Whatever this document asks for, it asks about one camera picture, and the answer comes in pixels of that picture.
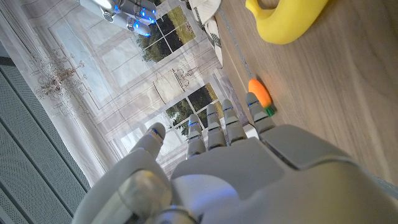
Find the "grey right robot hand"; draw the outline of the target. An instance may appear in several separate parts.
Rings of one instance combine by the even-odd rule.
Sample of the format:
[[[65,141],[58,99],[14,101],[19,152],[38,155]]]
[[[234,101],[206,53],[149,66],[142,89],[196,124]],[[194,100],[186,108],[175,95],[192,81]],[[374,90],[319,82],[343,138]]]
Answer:
[[[104,20],[144,37],[156,22],[156,5],[148,0],[79,0],[84,8]]]

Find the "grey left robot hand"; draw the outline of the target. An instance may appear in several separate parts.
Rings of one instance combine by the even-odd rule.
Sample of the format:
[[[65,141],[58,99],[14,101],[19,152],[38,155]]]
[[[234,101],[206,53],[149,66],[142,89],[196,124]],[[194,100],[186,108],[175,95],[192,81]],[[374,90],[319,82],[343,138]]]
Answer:
[[[73,223],[396,223],[397,206],[341,149],[273,123],[253,93],[249,138],[229,100],[188,122],[187,158],[167,177],[156,159],[165,128],[153,124],[85,195]]]

